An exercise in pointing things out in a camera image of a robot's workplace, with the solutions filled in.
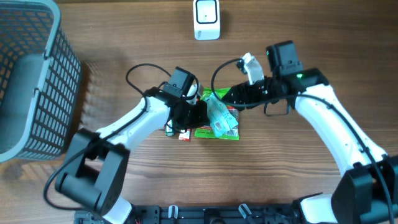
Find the red stick packet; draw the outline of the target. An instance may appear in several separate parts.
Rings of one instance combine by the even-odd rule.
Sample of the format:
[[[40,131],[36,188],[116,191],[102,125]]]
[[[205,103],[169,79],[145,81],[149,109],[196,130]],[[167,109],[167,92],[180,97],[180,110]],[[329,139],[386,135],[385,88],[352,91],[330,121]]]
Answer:
[[[181,130],[178,139],[181,141],[190,142],[191,129]]]

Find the dark green small box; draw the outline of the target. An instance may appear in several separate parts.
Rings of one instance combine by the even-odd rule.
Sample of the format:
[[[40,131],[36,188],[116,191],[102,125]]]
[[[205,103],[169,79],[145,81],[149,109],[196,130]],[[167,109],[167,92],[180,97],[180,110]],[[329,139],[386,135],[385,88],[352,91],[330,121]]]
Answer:
[[[175,131],[174,131],[174,122],[172,119],[170,119],[167,124],[165,125],[165,134],[166,136],[174,136]]]

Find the green gummy candy bag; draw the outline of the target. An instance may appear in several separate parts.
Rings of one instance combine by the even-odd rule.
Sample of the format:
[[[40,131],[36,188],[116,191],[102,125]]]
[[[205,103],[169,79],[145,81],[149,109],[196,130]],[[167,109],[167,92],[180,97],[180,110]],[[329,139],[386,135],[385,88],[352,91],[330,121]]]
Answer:
[[[212,94],[211,88],[205,88],[201,100],[205,101],[210,95]],[[208,139],[225,139],[225,140],[234,140],[237,141],[238,139],[230,139],[230,138],[217,138],[213,133],[213,130],[210,124],[206,124],[200,128],[196,128],[195,130],[195,137],[197,138],[208,138]]]

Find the teal tissue packet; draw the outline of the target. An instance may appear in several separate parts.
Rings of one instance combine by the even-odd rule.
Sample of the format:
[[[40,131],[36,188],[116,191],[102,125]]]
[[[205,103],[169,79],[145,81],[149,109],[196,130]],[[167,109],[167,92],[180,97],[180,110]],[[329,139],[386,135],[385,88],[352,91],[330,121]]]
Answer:
[[[217,138],[239,138],[239,111],[227,107],[212,93],[206,100],[207,116]]]

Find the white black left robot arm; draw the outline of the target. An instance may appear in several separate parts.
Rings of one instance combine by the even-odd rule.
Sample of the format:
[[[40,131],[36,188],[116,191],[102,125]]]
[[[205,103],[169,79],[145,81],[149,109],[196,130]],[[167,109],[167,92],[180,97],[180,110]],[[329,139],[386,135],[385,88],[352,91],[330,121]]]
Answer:
[[[121,191],[130,153],[169,121],[188,130],[207,122],[203,85],[176,67],[167,82],[140,92],[140,103],[114,123],[95,132],[80,129],[62,166],[54,173],[55,190],[105,223],[132,223],[133,206]]]

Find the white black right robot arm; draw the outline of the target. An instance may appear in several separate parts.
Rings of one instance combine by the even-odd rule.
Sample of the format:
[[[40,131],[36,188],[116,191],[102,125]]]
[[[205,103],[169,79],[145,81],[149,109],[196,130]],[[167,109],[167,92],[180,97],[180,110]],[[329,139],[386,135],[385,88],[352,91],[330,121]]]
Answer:
[[[332,194],[314,194],[292,206],[298,223],[394,223],[397,158],[378,146],[338,100],[317,68],[304,68],[291,40],[266,49],[271,75],[251,54],[234,60],[247,81],[232,86],[222,102],[238,110],[285,100],[324,142],[341,180]]]

